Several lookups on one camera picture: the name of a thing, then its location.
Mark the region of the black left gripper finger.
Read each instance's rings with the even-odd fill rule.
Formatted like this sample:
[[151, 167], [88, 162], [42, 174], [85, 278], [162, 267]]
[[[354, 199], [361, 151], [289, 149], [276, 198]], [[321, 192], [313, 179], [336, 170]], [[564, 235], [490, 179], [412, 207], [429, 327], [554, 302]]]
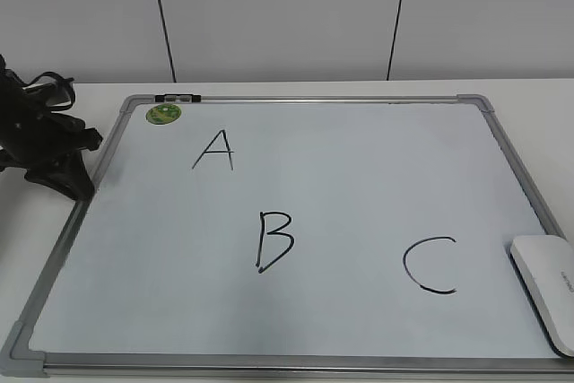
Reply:
[[61, 156], [26, 170], [24, 178], [51, 188], [74, 201], [93, 198], [95, 187], [82, 156]]
[[82, 119], [57, 112], [49, 113], [47, 119], [50, 152], [95, 151], [100, 148], [102, 135], [94, 127], [87, 128]]

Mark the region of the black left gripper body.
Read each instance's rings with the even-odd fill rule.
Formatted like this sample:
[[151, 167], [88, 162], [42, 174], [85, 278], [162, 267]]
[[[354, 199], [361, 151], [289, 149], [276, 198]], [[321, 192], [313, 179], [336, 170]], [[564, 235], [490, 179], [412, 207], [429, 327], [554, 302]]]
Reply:
[[45, 72], [25, 82], [1, 60], [1, 169], [29, 169], [61, 157], [47, 145], [49, 113], [61, 102], [61, 76]]

